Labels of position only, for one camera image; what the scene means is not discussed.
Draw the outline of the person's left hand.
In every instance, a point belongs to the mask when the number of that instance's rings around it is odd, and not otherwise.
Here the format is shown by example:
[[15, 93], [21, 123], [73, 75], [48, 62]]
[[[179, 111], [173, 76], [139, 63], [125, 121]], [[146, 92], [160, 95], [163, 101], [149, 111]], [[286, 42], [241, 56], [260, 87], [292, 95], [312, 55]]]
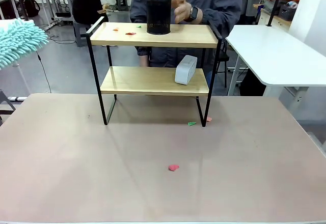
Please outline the person's left hand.
[[181, 2], [177, 4], [177, 7], [174, 10], [175, 14], [175, 23], [178, 24], [182, 21], [189, 19], [191, 14], [192, 6], [188, 2]]

